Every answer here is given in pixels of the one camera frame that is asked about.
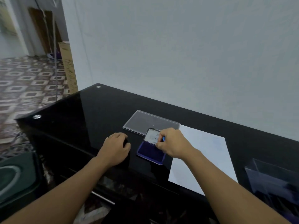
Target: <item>right hand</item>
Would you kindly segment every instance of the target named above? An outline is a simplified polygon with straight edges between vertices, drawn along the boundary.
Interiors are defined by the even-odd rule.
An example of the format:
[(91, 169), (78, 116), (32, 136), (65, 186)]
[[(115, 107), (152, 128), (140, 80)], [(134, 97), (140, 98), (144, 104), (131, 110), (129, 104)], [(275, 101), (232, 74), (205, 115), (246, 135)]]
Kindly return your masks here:
[(160, 131), (156, 147), (171, 157), (183, 159), (193, 147), (180, 130), (168, 128)]

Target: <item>tiled floor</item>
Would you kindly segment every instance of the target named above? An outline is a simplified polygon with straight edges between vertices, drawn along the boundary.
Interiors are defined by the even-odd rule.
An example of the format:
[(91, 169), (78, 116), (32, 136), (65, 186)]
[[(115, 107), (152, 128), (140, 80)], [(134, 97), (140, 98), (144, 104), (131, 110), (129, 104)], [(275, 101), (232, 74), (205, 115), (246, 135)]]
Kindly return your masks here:
[(14, 56), (24, 56), (18, 37), (0, 33), (0, 59)]
[[(18, 133), (15, 118), (55, 101), (54, 60), (46, 56), (0, 60), (0, 150)], [(58, 99), (69, 94), (58, 61)]]

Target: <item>white paper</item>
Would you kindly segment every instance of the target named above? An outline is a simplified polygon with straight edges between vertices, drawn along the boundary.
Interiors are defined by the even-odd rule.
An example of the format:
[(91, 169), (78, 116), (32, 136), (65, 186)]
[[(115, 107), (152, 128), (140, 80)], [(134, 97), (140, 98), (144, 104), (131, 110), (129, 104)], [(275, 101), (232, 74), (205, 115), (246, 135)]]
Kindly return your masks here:
[[(180, 130), (194, 148), (200, 150), (215, 166), (238, 182), (224, 137), (183, 125), (180, 125)], [(195, 177), (181, 159), (173, 158), (168, 180), (204, 195)]]

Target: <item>patterned floor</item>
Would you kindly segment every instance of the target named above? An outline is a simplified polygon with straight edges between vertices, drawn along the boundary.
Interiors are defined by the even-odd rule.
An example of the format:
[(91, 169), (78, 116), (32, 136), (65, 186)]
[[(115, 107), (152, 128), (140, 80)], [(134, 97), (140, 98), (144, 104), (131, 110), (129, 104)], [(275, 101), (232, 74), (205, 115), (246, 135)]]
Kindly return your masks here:
[[(58, 60), (58, 99), (69, 95), (62, 61)], [(55, 101), (54, 60), (16, 57), (0, 60), (0, 151), (19, 132), (15, 118)]]

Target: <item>cardboard box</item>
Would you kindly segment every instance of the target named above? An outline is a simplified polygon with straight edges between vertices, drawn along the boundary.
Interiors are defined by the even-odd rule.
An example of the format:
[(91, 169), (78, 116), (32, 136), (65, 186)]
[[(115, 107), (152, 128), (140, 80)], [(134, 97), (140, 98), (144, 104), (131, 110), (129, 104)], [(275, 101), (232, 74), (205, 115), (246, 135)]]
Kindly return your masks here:
[(59, 48), (62, 56), (66, 79), (68, 81), (69, 90), (70, 93), (73, 94), (75, 92), (78, 92), (78, 85), (70, 43), (68, 41), (59, 42)]

